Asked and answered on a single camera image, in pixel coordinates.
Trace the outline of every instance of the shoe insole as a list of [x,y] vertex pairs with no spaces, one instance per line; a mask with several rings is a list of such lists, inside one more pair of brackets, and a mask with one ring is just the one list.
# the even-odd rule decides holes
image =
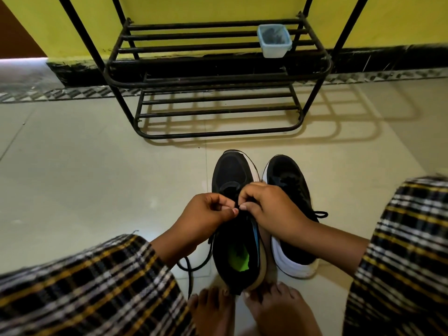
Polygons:
[[227,259],[234,270],[238,272],[249,270],[249,252],[243,243],[229,244]]

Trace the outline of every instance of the checkered clothing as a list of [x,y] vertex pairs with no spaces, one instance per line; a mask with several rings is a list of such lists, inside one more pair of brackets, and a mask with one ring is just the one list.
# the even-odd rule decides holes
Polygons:
[[448,335],[448,181],[407,180],[356,272],[345,335]]
[[0,335],[194,335],[186,301],[142,237],[0,276]]

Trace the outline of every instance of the person's right hand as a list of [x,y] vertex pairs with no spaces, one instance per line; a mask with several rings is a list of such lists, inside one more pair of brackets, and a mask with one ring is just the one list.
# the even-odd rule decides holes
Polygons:
[[[251,197],[257,203],[249,202]],[[309,221],[280,187],[261,182],[244,186],[238,197],[238,205],[240,210],[249,211],[257,223],[274,237],[285,242],[297,233],[301,222]]]

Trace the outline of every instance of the brown door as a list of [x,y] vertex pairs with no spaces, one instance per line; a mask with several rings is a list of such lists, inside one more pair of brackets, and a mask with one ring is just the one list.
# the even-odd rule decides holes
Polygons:
[[0,35],[3,42],[0,45],[0,59],[46,57],[2,0],[0,0]]

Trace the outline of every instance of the shoe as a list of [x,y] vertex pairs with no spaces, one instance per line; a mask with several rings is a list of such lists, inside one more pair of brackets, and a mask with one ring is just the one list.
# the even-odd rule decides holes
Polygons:
[[[296,162],[286,155],[276,155],[269,160],[264,172],[263,181],[269,185],[276,185],[288,195],[289,199],[309,219],[319,222],[319,218],[328,216],[327,212],[314,211],[305,177]],[[272,237],[272,253],[278,268],[294,278],[309,278],[315,274],[319,259],[300,248]]]
[[[227,150],[216,163],[211,190],[234,200],[238,206],[241,189],[252,181],[260,181],[254,163],[241,151]],[[247,211],[240,211],[216,230],[212,254],[231,294],[255,289],[266,275],[266,251],[258,224]]]

